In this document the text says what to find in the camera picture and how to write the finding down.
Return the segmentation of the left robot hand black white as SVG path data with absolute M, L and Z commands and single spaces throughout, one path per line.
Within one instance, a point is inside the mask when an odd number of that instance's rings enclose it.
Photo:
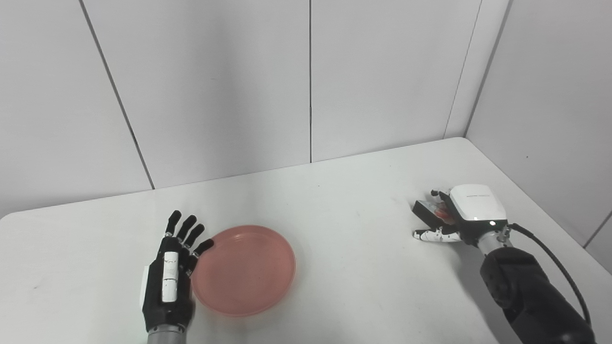
M 181 218 L 179 210 L 170 215 L 155 259 L 144 273 L 141 310 L 149 335 L 163 329 L 186 333 L 195 312 L 192 274 L 201 255 L 215 244 L 208 238 L 194 247 L 205 226 L 195 215 L 182 223 Z

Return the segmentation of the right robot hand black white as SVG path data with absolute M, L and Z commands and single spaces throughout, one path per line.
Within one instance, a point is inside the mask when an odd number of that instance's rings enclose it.
M 426 200 L 418 200 L 412 212 L 427 229 L 416 229 L 413 238 L 425 242 L 463 242 L 487 255 L 501 247 L 511 247 L 506 210 L 483 184 L 462 184 L 448 191 L 431 190 Z

